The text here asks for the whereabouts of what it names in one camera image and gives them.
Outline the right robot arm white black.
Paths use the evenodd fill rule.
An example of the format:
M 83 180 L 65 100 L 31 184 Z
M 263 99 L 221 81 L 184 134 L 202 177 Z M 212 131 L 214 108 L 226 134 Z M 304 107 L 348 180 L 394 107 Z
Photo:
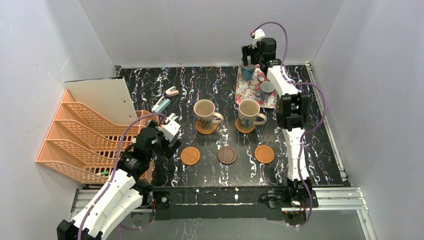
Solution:
M 288 159 L 286 200 L 302 202 L 312 199 L 311 183 L 306 169 L 304 153 L 305 125 L 309 97 L 289 81 L 283 62 L 276 57 L 277 42 L 274 38 L 254 37 L 253 43 L 241 48 L 243 63 L 259 66 L 275 87 L 279 101 L 276 121 L 282 129 Z

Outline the tall beige mug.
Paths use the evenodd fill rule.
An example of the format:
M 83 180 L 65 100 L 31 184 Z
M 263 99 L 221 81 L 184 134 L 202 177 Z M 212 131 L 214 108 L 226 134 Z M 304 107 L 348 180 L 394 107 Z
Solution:
M 267 122 L 267 117 L 260 112 L 261 107 L 253 99 L 245 99 L 238 105 L 238 125 L 241 130 L 248 131 L 255 126 L 263 125 Z

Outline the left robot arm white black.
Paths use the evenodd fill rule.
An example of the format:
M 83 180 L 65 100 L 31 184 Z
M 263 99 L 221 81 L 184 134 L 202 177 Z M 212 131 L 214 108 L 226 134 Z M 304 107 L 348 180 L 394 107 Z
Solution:
M 170 117 L 164 125 L 151 120 L 125 150 L 118 149 L 113 172 L 93 199 L 70 221 L 62 220 L 59 240 L 105 240 L 133 210 L 152 194 L 141 180 L 155 157 L 172 157 L 181 142 L 180 124 Z

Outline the floral tray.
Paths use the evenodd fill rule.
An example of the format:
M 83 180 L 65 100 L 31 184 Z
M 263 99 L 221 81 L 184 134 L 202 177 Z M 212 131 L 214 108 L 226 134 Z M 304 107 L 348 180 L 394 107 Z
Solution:
M 250 81 L 242 79 L 241 65 L 238 66 L 236 87 L 235 87 L 235 103 L 240 104 L 245 99 L 252 99 L 259 103 L 261 108 L 274 109 L 277 106 L 277 93 L 274 91 L 268 100 L 262 100 L 255 97 L 255 93 L 260 89 L 260 84 L 257 81 L 257 74 L 262 72 L 259 67 L 256 68 L 254 75 Z

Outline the blue mug white inside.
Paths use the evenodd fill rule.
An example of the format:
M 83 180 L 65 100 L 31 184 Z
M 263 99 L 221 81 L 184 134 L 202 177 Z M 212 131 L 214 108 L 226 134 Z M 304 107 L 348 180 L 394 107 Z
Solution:
M 243 65 L 242 63 L 240 67 L 241 67 L 240 73 L 241 73 L 242 79 L 244 81 L 251 81 L 257 66 L 255 64 Z

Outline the light wooden coaster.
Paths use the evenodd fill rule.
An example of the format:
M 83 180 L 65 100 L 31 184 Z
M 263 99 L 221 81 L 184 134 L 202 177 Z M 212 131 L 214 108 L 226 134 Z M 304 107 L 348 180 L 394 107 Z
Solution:
M 261 164 L 270 164 L 274 158 L 274 150 L 268 145 L 260 145 L 254 151 L 255 159 Z
M 184 148 L 180 154 L 181 161 L 187 166 L 192 166 L 197 164 L 200 160 L 200 157 L 201 157 L 200 151 L 193 146 Z

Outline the woven rattan coaster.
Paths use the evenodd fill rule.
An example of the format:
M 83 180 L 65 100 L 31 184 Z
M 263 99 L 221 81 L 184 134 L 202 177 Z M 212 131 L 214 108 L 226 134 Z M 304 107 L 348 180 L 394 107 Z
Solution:
M 248 128 L 243 128 L 242 127 L 242 125 L 241 125 L 241 121 L 239 120 L 239 118 L 237 118 L 236 120 L 235 120 L 235 127 L 236 127 L 236 129 L 239 131 L 239 132 L 241 132 L 241 133 L 243 133 L 243 134 L 248 134 L 248 133 L 251 133 L 255 128 L 256 128 L 256 126 L 255 125 L 252 125 L 251 127 L 248 127 Z
M 196 122 L 195 122 L 195 129 L 196 129 L 196 131 L 199 132 L 200 134 L 203 134 L 203 135 L 210 135 L 210 134 L 212 134 L 217 129 L 217 127 L 218 127 L 218 124 L 217 123 L 214 123 L 214 124 L 212 124 L 211 128 L 209 128 L 209 129 L 202 129 L 201 128 L 200 121 L 199 120 L 196 120 Z

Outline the dark walnut wooden coaster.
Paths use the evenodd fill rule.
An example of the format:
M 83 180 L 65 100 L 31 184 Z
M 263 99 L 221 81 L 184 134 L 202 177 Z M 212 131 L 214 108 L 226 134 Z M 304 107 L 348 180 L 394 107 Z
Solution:
M 217 152 L 218 160 L 225 165 L 233 164 L 237 160 L 237 151 L 231 146 L 223 146 Z

